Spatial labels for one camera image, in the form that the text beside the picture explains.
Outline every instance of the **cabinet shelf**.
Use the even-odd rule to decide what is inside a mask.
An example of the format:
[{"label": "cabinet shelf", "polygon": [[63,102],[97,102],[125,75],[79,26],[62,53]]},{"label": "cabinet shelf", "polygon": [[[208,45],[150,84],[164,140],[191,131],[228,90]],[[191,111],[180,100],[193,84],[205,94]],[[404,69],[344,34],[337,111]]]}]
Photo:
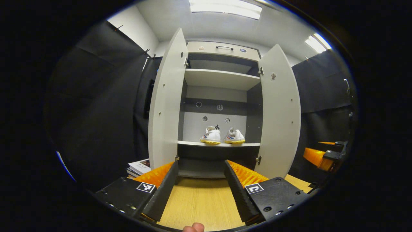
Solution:
[{"label": "cabinet shelf", "polygon": [[247,91],[260,82],[256,76],[209,69],[186,69],[187,85]]},{"label": "cabinet shelf", "polygon": [[189,146],[206,146],[206,147],[258,147],[260,146],[260,143],[242,143],[242,144],[221,143],[218,145],[209,145],[204,142],[189,142],[189,141],[178,141],[178,144],[189,145]]}]

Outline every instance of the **white sneaker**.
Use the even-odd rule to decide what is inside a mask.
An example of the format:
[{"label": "white sneaker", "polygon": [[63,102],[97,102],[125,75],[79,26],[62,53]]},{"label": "white sneaker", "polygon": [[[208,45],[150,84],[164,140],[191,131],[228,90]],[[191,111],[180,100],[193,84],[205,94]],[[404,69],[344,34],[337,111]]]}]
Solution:
[{"label": "white sneaker", "polygon": [[225,143],[241,144],[244,142],[246,142],[246,140],[242,133],[240,133],[239,130],[233,130],[233,127],[230,128],[225,137]]},{"label": "white sneaker", "polygon": [[216,126],[208,126],[206,128],[206,133],[200,138],[201,142],[210,144],[210,145],[218,145],[220,144],[220,130]]}]

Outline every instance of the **door hinge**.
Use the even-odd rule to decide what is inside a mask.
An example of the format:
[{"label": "door hinge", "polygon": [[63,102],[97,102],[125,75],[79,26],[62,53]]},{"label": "door hinge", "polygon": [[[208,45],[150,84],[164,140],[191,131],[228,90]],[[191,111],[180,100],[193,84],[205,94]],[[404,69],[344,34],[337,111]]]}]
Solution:
[{"label": "door hinge", "polygon": [[260,161],[262,160],[262,157],[260,156],[259,158],[256,158],[257,164],[260,165]]}]

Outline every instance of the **cabinet door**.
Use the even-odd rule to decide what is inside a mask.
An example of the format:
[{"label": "cabinet door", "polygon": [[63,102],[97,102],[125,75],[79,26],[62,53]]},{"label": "cabinet door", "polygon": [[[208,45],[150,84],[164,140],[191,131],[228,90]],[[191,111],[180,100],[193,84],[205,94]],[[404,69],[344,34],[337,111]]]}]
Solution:
[{"label": "cabinet door", "polygon": [[170,40],[160,63],[149,111],[149,158],[152,169],[175,160],[180,97],[188,51],[182,29]]},{"label": "cabinet door", "polygon": [[299,91],[285,53],[276,44],[258,62],[263,97],[260,164],[255,171],[284,178],[295,157],[300,135]]}]

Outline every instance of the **book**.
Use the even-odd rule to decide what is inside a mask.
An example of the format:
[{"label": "book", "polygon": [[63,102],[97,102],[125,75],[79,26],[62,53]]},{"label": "book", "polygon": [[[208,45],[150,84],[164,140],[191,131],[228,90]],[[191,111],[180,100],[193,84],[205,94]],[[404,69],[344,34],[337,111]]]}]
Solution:
[{"label": "book", "polygon": [[133,171],[131,168],[127,168],[127,169],[126,169],[126,172],[127,172],[129,175],[134,176],[135,178],[138,177],[138,176],[140,176],[137,172]]},{"label": "book", "polygon": [[137,174],[143,175],[150,171],[150,161],[149,159],[136,161],[133,163],[129,163],[129,167],[131,170],[133,170]]}]

